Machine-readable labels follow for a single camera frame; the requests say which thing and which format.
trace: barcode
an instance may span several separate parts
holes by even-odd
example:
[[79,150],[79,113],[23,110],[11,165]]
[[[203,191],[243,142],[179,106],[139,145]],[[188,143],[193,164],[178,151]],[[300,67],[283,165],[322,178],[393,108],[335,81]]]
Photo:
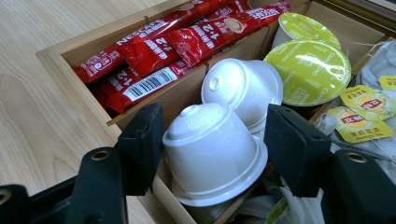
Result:
[[149,77],[145,77],[142,80],[136,82],[130,88],[128,88],[123,94],[135,101],[166,84],[175,81],[177,76],[168,67],[153,73]]

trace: yellow tag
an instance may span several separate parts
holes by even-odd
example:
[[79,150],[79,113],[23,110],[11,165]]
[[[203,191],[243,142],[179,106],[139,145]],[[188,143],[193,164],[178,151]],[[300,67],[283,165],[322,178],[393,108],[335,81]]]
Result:
[[332,108],[327,114],[337,121],[335,129],[349,143],[359,143],[393,136],[393,130],[384,121],[364,119],[347,107]]
[[370,87],[359,85],[341,93],[344,104],[370,121],[388,119],[396,113],[396,102]]
[[396,76],[382,76],[379,78],[382,90],[393,91],[396,89]]

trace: yellow-green capsule lid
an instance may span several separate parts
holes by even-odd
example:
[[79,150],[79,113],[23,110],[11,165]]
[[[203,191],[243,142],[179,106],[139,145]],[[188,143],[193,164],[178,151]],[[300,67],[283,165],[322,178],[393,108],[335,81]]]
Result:
[[280,74],[283,103],[321,105],[337,97],[349,83],[347,56],[317,40],[292,40],[271,50],[264,59]]
[[280,15],[280,29],[283,29],[293,40],[311,39],[326,41],[341,48],[337,37],[320,22],[298,13],[287,12]]

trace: box compartment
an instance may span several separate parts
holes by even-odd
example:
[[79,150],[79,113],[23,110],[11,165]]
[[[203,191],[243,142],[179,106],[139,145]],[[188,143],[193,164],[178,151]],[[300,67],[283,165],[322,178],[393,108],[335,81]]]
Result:
[[[117,141],[121,130],[142,106],[155,102],[163,104],[164,128],[166,129],[183,108],[201,103],[202,82],[207,71],[216,62],[224,58],[262,60],[271,50],[278,28],[277,22],[273,22],[238,44],[231,46],[225,52],[217,55],[216,58],[195,68],[183,78],[167,85],[115,118],[111,118],[100,106],[86,85],[74,73],[72,67],[79,65],[106,46],[122,39],[144,24],[167,15],[186,2],[185,0],[166,1],[156,7],[148,8],[84,35],[43,49],[37,53],[37,57],[52,75],[55,84],[71,105],[81,113],[91,114],[114,141]],[[266,4],[275,2],[277,1],[266,1]],[[364,64],[367,63],[368,55],[375,49],[375,45],[394,37],[381,32],[383,28],[375,26],[373,21],[362,21],[347,10],[330,6],[327,1],[289,0],[288,2],[291,4],[293,12],[305,14],[319,21],[339,38],[342,50],[348,56],[353,68],[353,76],[356,76]],[[250,3],[254,7],[258,7],[262,4],[262,1],[250,0]],[[312,110],[309,115],[312,121],[324,111],[327,105],[300,109]],[[262,176],[267,176],[273,168],[272,164],[269,163]],[[153,183],[154,193],[148,192],[147,196],[138,197],[139,201],[158,223],[195,223],[186,208],[173,196],[170,190],[171,180],[172,175],[166,162],[163,161]],[[256,186],[252,186],[237,197],[215,223],[225,223]]]

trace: wooden table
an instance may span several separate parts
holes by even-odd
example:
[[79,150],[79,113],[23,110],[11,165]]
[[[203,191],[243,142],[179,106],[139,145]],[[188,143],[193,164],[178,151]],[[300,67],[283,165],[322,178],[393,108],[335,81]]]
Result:
[[[29,195],[78,172],[82,156],[117,141],[80,113],[36,53],[164,0],[0,1],[0,185],[24,185]],[[131,223],[154,223],[129,197]]]

